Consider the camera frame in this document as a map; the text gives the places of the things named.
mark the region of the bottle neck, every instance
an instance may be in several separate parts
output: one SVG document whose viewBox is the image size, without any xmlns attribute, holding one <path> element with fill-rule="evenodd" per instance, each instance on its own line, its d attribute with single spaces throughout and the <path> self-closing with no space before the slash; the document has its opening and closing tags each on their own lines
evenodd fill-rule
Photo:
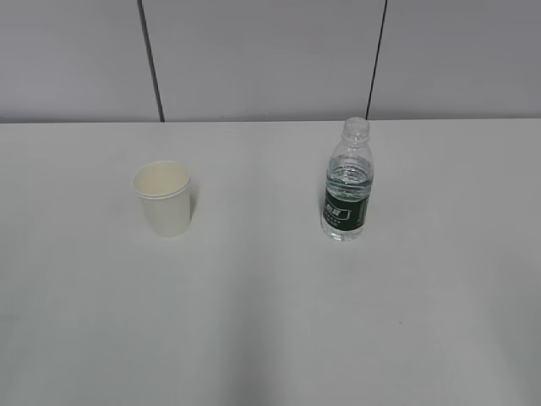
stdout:
<svg viewBox="0 0 541 406">
<path fill-rule="evenodd" d="M 368 145 L 368 138 L 359 140 L 359 139 L 352 139 L 350 137 L 346 137 L 345 135 L 342 136 L 342 143 L 347 146 L 348 148 L 353 148 L 355 150 L 359 148 L 365 148 Z"/>
</svg>

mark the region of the wall seam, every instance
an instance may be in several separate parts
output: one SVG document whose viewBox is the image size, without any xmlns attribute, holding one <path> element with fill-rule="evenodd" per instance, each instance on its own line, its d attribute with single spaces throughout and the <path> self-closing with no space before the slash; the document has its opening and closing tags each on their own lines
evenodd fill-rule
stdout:
<svg viewBox="0 0 541 406">
<path fill-rule="evenodd" d="M 137 0 L 137 8 L 139 9 L 139 18 L 141 20 L 141 30 L 143 31 L 143 37 L 145 38 L 145 50 L 146 57 L 149 61 L 150 76 L 152 77 L 152 87 L 154 89 L 154 96 L 156 97 L 156 105 L 158 108 L 158 117 L 160 121 L 165 122 L 163 115 L 163 106 L 161 104 L 160 88 L 158 86 L 158 78 L 156 77 L 156 68 L 154 66 L 154 57 L 152 56 L 152 47 L 150 46 L 149 31 L 146 26 L 145 9 L 143 7 L 143 0 Z"/>
</svg>

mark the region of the cup rim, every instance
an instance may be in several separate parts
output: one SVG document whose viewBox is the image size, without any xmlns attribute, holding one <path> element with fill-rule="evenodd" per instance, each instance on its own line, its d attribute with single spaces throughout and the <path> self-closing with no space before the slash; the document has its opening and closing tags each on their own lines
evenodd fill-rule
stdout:
<svg viewBox="0 0 541 406">
<path fill-rule="evenodd" d="M 149 194 L 146 194 L 146 193 L 142 193 L 140 192 L 139 190 L 137 190 L 137 188 L 135 187 L 135 179 L 137 178 L 137 175 L 139 175 L 141 173 L 141 171 L 143 169 L 145 169 L 146 167 L 149 167 L 151 165 L 156 165 L 158 163 L 174 163 L 175 165 L 178 165 L 180 168 L 182 168 L 182 170 L 184 170 L 186 172 L 186 174 L 188 174 L 188 180 L 186 181 L 186 184 L 178 189 L 178 190 L 174 190 L 173 192 L 168 192 L 168 193 L 163 193 L 163 194 L 160 194 L 160 195 L 149 195 Z M 182 163 L 178 163 L 177 161 L 154 161 L 154 162 L 149 162 L 145 165 L 143 165 L 142 167 L 139 168 L 139 170 L 135 173 L 135 175 L 132 177 L 132 188 L 134 189 L 135 193 L 137 194 L 138 197 L 141 197 L 143 199 L 146 199 L 146 200 L 162 200 L 162 199 L 168 199 L 170 197 L 174 197 L 176 195 L 180 195 L 182 192 L 184 192 L 189 184 L 190 184 L 190 181 L 191 181 L 191 174 L 189 172 L 189 170 L 182 164 Z"/>
</svg>

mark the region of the white table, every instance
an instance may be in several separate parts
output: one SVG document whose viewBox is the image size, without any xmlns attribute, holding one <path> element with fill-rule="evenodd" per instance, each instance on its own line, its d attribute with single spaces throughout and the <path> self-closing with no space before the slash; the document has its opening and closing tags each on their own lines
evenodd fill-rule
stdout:
<svg viewBox="0 0 541 406">
<path fill-rule="evenodd" d="M 541 120 L 373 122 L 346 244 L 339 129 L 0 125 L 0 405 L 541 404 Z M 198 190 L 175 239 L 130 189 L 163 159 Z"/>
</svg>

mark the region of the water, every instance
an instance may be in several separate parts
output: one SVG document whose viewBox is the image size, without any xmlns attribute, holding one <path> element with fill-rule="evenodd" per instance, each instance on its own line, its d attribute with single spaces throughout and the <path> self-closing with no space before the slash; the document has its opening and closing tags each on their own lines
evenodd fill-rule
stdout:
<svg viewBox="0 0 541 406">
<path fill-rule="evenodd" d="M 360 156 L 334 156 L 329 162 L 326 188 L 339 200 L 355 202 L 369 197 L 373 180 L 374 169 L 369 161 Z M 338 241 L 355 239 L 363 230 L 362 226 L 351 231 L 339 230 L 332 227 L 323 216 L 321 227 Z"/>
</svg>

